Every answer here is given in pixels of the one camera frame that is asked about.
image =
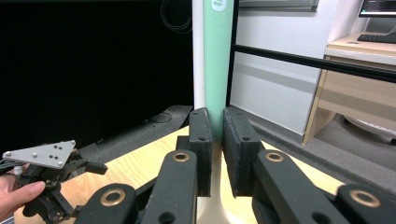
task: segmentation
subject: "silver bracket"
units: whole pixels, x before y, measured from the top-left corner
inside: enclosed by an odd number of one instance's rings
[[[76,142],[72,140],[40,147],[29,147],[8,151],[3,154],[3,159],[8,161],[26,162],[54,169],[62,169],[64,168],[67,158],[69,158],[75,145]]]

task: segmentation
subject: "green tube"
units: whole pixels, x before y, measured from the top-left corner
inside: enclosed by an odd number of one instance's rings
[[[205,107],[221,143],[233,28],[233,0],[204,1]]]

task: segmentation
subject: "fingernail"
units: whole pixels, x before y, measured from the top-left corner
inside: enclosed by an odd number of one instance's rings
[[[32,187],[30,187],[30,191],[32,193],[41,192],[41,191],[43,191],[44,187],[45,187],[45,183],[43,181],[38,181],[38,182],[35,182],[32,185]]]

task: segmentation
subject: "human hand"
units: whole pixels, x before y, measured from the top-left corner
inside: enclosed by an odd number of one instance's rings
[[[38,181],[17,189],[15,175],[0,176],[0,222],[10,217],[18,208],[43,192],[45,183]]]

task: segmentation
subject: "white wall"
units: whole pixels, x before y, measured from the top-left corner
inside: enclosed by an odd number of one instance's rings
[[[240,11],[236,43],[321,59],[329,40],[350,34],[358,2],[320,0],[317,12]],[[317,68],[237,53],[231,105],[303,135],[318,76]]]

